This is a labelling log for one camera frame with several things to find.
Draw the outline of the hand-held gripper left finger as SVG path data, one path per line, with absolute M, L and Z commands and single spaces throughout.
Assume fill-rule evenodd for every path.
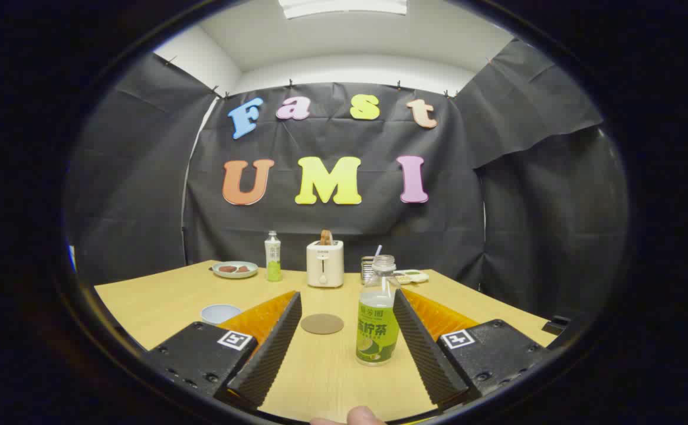
M 301 294 L 283 293 L 219 325 L 190 323 L 143 359 L 188 392 L 254 410 L 265 403 L 302 312 Z

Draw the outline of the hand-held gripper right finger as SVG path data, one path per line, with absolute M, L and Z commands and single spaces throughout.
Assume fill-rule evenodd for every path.
M 553 354 L 506 321 L 478 324 L 406 289 L 396 291 L 394 315 L 428 398 L 440 409 L 506 387 Z

